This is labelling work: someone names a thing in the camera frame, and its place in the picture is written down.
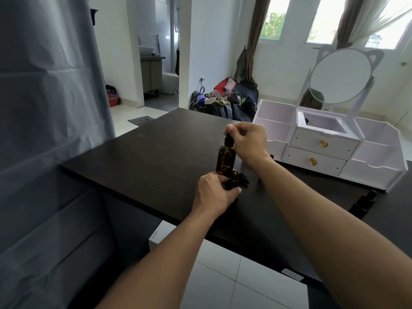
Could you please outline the brown curtain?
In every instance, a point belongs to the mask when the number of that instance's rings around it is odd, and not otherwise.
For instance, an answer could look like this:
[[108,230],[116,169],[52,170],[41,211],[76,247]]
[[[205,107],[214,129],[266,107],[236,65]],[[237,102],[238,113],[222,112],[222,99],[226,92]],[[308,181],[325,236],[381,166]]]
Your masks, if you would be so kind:
[[354,27],[366,0],[346,0],[337,29],[336,49],[348,48],[354,43]]
[[250,23],[248,44],[245,51],[244,78],[257,87],[253,78],[254,55],[266,20],[271,0],[255,0],[255,6]]

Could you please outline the green hanging jacket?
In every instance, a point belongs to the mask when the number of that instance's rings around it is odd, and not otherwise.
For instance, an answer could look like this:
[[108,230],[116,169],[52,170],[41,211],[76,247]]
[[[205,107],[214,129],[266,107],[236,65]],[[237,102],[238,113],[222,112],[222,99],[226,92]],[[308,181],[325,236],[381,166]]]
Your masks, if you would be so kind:
[[246,46],[244,46],[244,49],[236,62],[236,71],[234,74],[234,79],[236,82],[241,82],[242,80],[245,80],[246,51]]

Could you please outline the pile of bags and clothes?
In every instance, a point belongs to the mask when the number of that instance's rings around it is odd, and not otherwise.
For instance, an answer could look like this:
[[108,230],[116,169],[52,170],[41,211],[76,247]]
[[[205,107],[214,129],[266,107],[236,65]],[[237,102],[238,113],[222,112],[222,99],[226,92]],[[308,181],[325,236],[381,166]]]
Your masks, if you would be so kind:
[[220,93],[213,90],[205,93],[201,86],[200,91],[194,91],[189,110],[210,114],[240,122],[252,122],[258,107],[259,91],[248,81],[238,82],[234,89]]

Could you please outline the small dark glass bottle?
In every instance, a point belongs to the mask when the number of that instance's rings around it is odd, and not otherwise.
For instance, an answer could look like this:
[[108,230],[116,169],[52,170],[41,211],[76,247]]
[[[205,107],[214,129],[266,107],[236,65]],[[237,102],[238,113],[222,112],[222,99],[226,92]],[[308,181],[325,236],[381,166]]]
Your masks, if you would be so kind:
[[240,176],[240,173],[238,171],[232,170],[232,173],[228,181],[226,181],[226,183],[224,184],[224,189],[229,191],[229,190],[232,190],[234,187],[238,187],[239,176]]

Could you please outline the person's right forearm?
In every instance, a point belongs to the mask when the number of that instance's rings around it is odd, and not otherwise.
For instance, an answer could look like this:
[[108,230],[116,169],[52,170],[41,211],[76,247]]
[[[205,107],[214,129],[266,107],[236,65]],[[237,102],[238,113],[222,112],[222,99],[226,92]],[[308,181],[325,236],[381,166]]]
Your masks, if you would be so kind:
[[244,161],[342,309],[412,309],[412,259],[265,151]]

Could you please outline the white cosmetic organizer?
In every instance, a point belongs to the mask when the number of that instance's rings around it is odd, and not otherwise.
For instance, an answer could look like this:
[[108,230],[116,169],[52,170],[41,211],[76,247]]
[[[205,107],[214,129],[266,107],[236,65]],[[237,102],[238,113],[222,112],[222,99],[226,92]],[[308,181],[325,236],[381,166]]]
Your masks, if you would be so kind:
[[268,152],[280,162],[297,128],[359,141],[334,177],[389,191],[408,171],[399,130],[382,121],[344,117],[344,114],[261,99],[253,122],[265,127]]

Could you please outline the grey fabric backdrop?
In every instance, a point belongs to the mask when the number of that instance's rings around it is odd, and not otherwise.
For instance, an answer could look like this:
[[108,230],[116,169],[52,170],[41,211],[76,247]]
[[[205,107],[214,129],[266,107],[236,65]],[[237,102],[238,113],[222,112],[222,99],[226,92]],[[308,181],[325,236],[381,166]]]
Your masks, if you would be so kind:
[[88,0],[0,0],[0,309],[66,309],[115,250],[59,166],[115,137]]

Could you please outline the person's right hand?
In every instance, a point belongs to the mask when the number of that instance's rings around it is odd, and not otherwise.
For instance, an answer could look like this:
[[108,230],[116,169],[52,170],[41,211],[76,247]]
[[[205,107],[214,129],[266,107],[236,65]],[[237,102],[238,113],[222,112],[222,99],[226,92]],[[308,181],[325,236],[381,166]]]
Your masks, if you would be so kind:
[[263,125],[249,123],[245,142],[241,145],[234,145],[234,147],[240,159],[249,166],[268,157],[267,134]]

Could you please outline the person's left forearm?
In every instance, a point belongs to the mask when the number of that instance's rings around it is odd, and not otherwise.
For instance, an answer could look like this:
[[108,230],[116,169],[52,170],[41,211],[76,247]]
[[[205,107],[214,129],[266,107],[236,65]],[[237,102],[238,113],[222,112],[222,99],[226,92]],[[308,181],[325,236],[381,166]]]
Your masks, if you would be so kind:
[[114,284],[95,309],[179,309],[218,212],[198,208]]

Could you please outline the sheer white curtain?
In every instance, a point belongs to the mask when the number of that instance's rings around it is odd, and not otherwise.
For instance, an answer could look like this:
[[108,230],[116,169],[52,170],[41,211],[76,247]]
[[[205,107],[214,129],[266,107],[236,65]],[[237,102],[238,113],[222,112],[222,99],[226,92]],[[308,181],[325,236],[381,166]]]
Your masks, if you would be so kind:
[[412,12],[412,0],[363,0],[348,42],[352,45]]

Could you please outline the round cat-ear mirror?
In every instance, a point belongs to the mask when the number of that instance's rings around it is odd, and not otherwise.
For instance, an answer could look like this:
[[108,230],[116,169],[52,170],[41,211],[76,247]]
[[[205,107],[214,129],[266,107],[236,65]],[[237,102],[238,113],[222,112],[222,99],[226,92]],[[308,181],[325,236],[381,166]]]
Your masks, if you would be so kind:
[[322,45],[316,65],[307,73],[297,106],[306,92],[326,107],[353,101],[344,119],[354,119],[374,86],[373,72],[384,56],[385,52],[380,49],[362,51]]

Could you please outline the red and black bag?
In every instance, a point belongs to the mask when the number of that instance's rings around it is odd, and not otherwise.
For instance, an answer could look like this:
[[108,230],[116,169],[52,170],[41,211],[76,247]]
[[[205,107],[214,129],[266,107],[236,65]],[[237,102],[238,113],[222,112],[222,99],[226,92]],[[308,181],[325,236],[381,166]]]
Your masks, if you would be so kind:
[[117,93],[114,86],[106,85],[106,92],[108,97],[109,106],[112,108],[114,106],[120,105],[121,99]]

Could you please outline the wooden vanity cabinet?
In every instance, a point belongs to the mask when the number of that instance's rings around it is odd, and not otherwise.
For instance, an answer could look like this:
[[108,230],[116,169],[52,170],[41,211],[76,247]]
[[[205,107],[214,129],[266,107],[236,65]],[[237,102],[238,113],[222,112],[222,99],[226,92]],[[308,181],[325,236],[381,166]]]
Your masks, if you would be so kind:
[[162,88],[162,56],[141,56],[143,93],[159,93]]

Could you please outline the red suitcase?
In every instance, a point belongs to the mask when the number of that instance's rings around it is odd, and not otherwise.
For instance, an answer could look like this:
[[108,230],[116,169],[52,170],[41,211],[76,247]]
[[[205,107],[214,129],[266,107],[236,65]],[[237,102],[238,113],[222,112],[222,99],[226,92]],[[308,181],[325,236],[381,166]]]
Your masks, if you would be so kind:
[[214,87],[214,91],[219,94],[233,92],[236,88],[237,82],[232,77],[227,77]]

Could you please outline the person's left hand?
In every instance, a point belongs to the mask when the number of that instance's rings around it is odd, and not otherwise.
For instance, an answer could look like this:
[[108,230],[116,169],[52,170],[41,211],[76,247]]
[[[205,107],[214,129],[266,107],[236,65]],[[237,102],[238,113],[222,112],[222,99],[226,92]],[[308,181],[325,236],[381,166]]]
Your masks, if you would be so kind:
[[192,205],[192,213],[211,221],[219,218],[236,199],[223,199],[224,184],[228,178],[216,172],[200,177]]

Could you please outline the white drawer with gold knob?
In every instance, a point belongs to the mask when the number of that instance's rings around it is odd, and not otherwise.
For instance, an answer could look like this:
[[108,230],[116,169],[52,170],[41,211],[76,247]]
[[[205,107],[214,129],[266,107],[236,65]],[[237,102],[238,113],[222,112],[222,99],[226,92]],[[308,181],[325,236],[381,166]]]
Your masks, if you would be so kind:
[[347,161],[289,146],[283,162],[326,175],[338,176]]
[[297,128],[290,145],[295,148],[348,160],[359,145],[359,141]]

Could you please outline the grey floor mat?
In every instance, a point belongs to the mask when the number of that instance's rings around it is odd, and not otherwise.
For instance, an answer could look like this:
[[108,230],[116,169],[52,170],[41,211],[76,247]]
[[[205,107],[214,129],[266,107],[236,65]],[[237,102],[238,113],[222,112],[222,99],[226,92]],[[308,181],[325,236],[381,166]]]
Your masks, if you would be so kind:
[[155,118],[150,116],[142,116],[135,119],[128,119],[128,122],[136,126],[143,126],[144,124],[147,124],[148,122],[153,120],[155,120]]

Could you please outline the tall amber dropper bottle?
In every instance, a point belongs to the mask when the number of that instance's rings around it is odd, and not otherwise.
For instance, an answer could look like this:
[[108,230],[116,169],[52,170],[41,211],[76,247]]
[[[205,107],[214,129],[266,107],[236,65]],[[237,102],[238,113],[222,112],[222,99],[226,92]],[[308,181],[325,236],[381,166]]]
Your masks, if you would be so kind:
[[224,144],[219,148],[218,160],[215,170],[216,173],[230,178],[232,175],[235,159],[236,150],[234,147],[234,139],[230,134],[227,134],[224,139]]

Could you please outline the white box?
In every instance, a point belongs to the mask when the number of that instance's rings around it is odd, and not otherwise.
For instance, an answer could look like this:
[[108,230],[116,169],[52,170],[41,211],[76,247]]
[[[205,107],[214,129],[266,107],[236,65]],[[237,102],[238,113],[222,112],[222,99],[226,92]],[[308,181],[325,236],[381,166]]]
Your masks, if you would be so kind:
[[175,225],[168,223],[164,220],[153,231],[152,235],[148,239],[149,249],[153,251],[157,245],[165,239],[174,229]]

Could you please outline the white toilet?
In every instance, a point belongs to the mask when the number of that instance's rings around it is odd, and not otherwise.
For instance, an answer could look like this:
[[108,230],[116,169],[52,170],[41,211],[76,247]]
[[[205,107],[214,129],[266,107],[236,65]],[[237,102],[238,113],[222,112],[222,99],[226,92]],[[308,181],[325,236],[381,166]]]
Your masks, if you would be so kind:
[[159,89],[160,93],[173,95],[179,88],[179,75],[170,72],[162,73],[162,87]]

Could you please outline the window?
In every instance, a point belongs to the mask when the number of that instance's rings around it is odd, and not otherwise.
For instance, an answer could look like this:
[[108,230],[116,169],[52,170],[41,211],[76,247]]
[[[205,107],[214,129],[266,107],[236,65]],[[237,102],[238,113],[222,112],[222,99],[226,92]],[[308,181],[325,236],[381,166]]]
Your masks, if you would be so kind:
[[334,43],[346,0],[320,0],[306,43]]
[[279,40],[291,0],[270,0],[260,38]]
[[379,20],[385,26],[369,36],[365,48],[396,49],[412,22],[412,0],[388,0]]

